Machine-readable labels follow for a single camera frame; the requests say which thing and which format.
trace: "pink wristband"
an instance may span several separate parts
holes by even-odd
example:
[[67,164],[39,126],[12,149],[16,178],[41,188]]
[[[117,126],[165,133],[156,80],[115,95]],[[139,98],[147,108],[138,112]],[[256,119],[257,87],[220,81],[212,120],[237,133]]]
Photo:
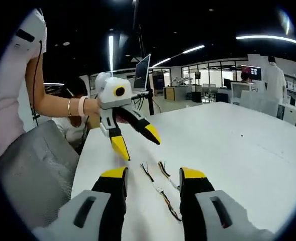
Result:
[[87,96],[82,96],[78,102],[78,114],[79,116],[85,116],[84,114],[84,102],[87,99]]

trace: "black ceiling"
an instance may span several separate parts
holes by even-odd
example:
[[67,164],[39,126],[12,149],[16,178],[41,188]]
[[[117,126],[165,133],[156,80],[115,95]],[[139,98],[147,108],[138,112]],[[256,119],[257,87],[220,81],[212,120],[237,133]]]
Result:
[[133,0],[81,1],[79,5],[43,8],[48,27],[45,81],[62,82],[68,76],[109,71],[111,34],[117,39],[114,69],[135,67],[131,60],[141,56],[139,33],[146,54],[151,53],[151,65],[201,44],[205,45],[203,49],[179,55],[163,66],[246,57],[247,53],[296,61],[296,44],[235,39],[246,34],[285,36],[278,17],[280,10],[288,13],[294,25],[288,37],[296,39],[296,6],[229,2],[217,5],[197,0],[137,0],[135,29]]

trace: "woman's hand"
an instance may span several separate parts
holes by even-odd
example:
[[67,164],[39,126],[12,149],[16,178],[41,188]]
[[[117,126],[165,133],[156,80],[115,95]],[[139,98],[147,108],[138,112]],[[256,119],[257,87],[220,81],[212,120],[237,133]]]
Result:
[[100,114],[101,102],[98,99],[88,98],[84,102],[84,114]]

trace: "lab coat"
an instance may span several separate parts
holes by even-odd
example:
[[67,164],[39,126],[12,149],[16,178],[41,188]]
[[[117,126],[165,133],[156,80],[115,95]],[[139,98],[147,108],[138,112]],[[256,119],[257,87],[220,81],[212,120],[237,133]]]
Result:
[[270,62],[263,74],[263,80],[267,83],[266,94],[278,99],[283,103],[283,86],[286,88],[286,81],[283,71],[277,67],[276,63]]

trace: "gold bracelet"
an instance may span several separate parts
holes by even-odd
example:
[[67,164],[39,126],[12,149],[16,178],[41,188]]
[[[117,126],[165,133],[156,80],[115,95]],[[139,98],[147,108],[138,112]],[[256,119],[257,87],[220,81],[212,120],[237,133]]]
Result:
[[68,107],[68,116],[72,116],[71,115],[71,99],[68,100],[67,107]]

